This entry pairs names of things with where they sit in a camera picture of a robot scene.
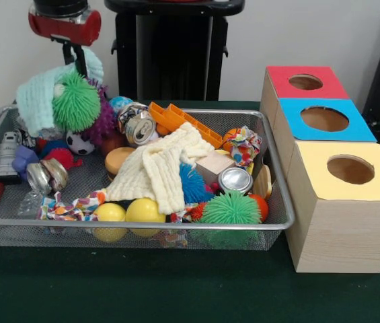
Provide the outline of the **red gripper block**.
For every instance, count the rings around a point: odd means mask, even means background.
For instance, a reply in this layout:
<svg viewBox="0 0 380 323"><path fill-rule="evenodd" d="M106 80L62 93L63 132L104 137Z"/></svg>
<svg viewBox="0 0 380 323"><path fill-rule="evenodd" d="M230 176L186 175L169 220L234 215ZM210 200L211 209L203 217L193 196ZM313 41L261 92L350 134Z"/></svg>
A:
<svg viewBox="0 0 380 323"><path fill-rule="evenodd" d="M91 46L100 35L102 19L99 11L87 9L75 17L46 17L31 9L28 21L36 35L57 42L70 42L64 43L62 47L64 62L69 65L75 61L78 73L82 77L87 77L82 46Z"/></svg>

